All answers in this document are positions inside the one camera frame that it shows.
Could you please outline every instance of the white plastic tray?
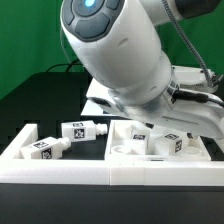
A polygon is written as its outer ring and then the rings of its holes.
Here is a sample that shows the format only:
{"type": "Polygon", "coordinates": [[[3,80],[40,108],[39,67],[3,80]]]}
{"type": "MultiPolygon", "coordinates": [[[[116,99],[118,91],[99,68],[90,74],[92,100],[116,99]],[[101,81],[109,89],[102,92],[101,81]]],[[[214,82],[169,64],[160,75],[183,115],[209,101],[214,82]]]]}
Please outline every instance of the white plastic tray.
{"type": "Polygon", "coordinates": [[[211,157],[209,156],[200,137],[198,137],[196,140],[190,140],[187,137],[187,134],[184,132],[171,130],[171,129],[163,128],[160,126],[154,126],[153,129],[150,129],[144,126],[144,124],[137,121],[132,121],[132,120],[111,120],[109,136],[108,136],[106,152],[105,152],[105,160],[108,160],[108,161],[117,161],[117,160],[119,161],[120,160],[124,160],[124,161],[211,161],[211,157]],[[131,129],[132,129],[131,132],[139,131],[146,134],[148,132],[148,136],[150,137],[148,139],[148,145],[147,145],[147,150],[145,155],[138,155],[133,152],[129,154],[112,153],[111,149],[114,146],[122,146],[122,145],[128,146],[128,141],[130,141],[130,139],[127,139],[128,133],[125,134],[124,130],[121,130],[121,136],[117,137],[116,133],[119,130],[115,130],[116,127],[128,127],[128,126],[131,126],[131,129]],[[160,136],[167,135],[170,133],[173,133],[179,136],[184,136],[185,147],[192,146],[192,147],[199,148],[202,152],[201,155],[183,156],[180,152],[174,155],[156,155],[155,140],[160,136]]]}

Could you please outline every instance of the black surface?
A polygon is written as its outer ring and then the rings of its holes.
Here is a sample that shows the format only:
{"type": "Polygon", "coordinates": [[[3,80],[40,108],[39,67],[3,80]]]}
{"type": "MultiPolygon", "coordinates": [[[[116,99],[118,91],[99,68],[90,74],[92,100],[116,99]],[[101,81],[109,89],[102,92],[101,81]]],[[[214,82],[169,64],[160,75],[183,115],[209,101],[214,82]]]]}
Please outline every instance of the black surface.
{"type": "MultiPolygon", "coordinates": [[[[61,122],[83,120],[88,84],[84,73],[29,78],[0,101],[1,150],[26,123],[37,122],[45,138],[60,137],[61,122]]],[[[105,143],[75,143],[63,159],[103,159],[105,143]]],[[[0,208],[1,224],[222,224],[224,187],[0,184],[0,208]]]]}
{"type": "Polygon", "coordinates": [[[175,0],[180,15],[185,19],[213,12],[221,0],[175,0]]]}

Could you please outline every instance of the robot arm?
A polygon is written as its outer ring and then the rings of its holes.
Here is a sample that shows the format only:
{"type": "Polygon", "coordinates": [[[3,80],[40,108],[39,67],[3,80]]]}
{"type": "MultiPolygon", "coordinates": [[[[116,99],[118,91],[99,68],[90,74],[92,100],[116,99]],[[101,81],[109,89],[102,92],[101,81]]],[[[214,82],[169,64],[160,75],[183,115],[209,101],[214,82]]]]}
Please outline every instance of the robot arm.
{"type": "MultiPolygon", "coordinates": [[[[219,2],[168,4],[182,19],[212,11],[219,2]]],[[[158,0],[64,0],[61,11],[68,41],[94,78],[88,93],[92,101],[119,116],[224,138],[223,108],[174,98],[179,83],[154,28],[168,21],[158,0]]]]}

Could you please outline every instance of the white plastic part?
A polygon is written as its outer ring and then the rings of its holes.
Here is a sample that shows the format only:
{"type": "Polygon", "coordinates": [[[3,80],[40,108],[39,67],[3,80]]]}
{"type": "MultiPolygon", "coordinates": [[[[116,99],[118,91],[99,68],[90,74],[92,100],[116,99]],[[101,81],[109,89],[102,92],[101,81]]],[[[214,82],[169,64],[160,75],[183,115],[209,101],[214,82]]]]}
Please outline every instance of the white plastic part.
{"type": "Polygon", "coordinates": [[[116,155],[130,155],[131,154],[131,148],[126,145],[116,145],[111,148],[111,154],[116,155]]]}
{"type": "Polygon", "coordinates": [[[186,147],[182,149],[179,153],[179,156],[201,156],[202,151],[196,147],[186,147]]]}
{"type": "Polygon", "coordinates": [[[150,131],[134,130],[129,141],[132,153],[136,155],[146,155],[148,143],[150,139],[150,131]]]}
{"type": "Polygon", "coordinates": [[[110,185],[110,166],[89,160],[1,160],[0,183],[110,185]]]}
{"type": "Polygon", "coordinates": [[[68,138],[52,137],[37,141],[20,149],[24,159],[59,159],[62,152],[71,146],[68,138]]]}
{"type": "Polygon", "coordinates": [[[99,83],[110,88],[114,101],[144,104],[167,88],[171,64],[139,0],[126,0],[110,32],[98,41],[80,41],[63,23],[62,27],[80,61],[99,83]]]}
{"type": "MultiPolygon", "coordinates": [[[[183,66],[173,66],[174,74],[180,84],[180,88],[190,89],[206,93],[214,93],[218,89],[218,85],[214,87],[208,87],[208,82],[205,78],[205,74],[201,72],[201,68],[190,68],[183,66]]],[[[214,75],[214,72],[208,69],[210,76],[214,75]]]]}
{"type": "Polygon", "coordinates": [[[0,159],[20,159],[20,148],[38,139],[37,124],[26,124],[10,145],[1,154],[0,159]]]}
{"type": "MultiPolygon", "coordinates": [[[[166,14],[162,1],[158,0],[139,0],[139,1],[146,10],[154,26],[170,22],[170,19],[166,14]]],[[[175,0],[168,0],[167,2],[174,17],[177,20],[181,20],[182,16],[177,10],[175,0]]]]}
{"type": "Polygon", "coordinates": [[[116,123],[114,126],[114,134],[116,139],[131,139],[132,125],[130,123],[116,123]]]}
{"type": "Polygon", "coordinates": [[[182,147],[182,138],[172,133],[155,139],[155,155],[175,155],[182,150],[182,147]]]}
{"type": "Polygon", "coordinates": [[[106,124],[94,124],[93,121],[78,121],[61,124],[62,137],[71,142],[96,140],[97,135],[107,134],[106,124]]]}

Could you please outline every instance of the green wall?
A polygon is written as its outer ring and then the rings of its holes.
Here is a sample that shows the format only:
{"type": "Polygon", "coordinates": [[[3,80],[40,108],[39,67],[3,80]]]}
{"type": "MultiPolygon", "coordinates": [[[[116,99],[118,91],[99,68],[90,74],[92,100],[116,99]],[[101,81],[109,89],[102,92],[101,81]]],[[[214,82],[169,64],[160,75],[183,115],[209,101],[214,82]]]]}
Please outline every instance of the green wall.
{"type": "MultiPolygon", "coordinates": [[[[32,74],[67,62],[60,45],[61,3],[62,0],[1,0],[0,99],[32,74]]],[[[224,71],[223,12],[221,3],[213,14],[181,22],[208,67],[218,73],[224,71]]],[[[198,67],[170,24],[158,31],[173,64],[198,67]]],[[[75,58],[70,47],[66,48],[75,58]]]]}

